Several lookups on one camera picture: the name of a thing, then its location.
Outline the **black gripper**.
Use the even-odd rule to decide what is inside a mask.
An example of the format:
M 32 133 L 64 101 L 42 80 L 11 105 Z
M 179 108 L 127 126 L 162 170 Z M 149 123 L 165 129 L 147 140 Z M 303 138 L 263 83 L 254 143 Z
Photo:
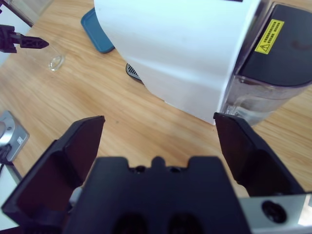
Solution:
M 21 37 L 15 32 L 14 26 L 0 25 L 0 51 L 3 53 L 17 53 L 15 44 L 21 48 L 42 49 L 49 46 L 49 43 L 38 37 Z

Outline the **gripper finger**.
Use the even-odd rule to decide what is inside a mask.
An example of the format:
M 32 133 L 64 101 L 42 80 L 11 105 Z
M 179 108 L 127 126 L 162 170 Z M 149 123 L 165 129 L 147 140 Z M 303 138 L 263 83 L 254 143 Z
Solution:
M 222 154 L 249 196 L 301 195 L 305 190 L 246 120 L 215 113 Z
M 45 150 L 1 207 L 17 227 L 2 234 L 60 234 L 73 191 L 97 156 L 104 116 L 75 121 Z

